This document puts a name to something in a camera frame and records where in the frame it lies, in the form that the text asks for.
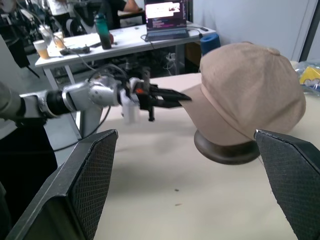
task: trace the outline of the keyboard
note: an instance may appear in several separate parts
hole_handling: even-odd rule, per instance
[[[170,30],[170,31],[157,31],[149,32],[146,37],[146,41],[160,41],[170,39],[188,38],[189,33],[187,30]]]

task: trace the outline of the green water bottle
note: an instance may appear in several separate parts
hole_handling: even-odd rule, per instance
[[[111,49],[111,42],[109,36],[109,30],[107,25],[107,19],[104,14],[98,13],[95,18],[95,28],[97,33],[99,34],[100,41],[102,43],[103,49]]]

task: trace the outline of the laptop screen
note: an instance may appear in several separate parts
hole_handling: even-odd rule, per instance
[[[187,27],[185,0],[147,3],[145,5],[145,15],[148,30],[165,30]]]

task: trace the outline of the hat stand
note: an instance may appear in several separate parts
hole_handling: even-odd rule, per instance
[[[220,164],[246,164],[260,155],[255,141],[233,146],[220,146],[208,141],[198,130],[194,134],[194,144],[203,156]]]

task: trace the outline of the cap brim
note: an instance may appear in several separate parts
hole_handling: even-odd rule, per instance
[[[201,90],[201,84],[191,87],[184,94],[192,101],[181,101],[200,133],[210,142],[220,146],[243,144],[252,139],[230,126],[212,106]]]

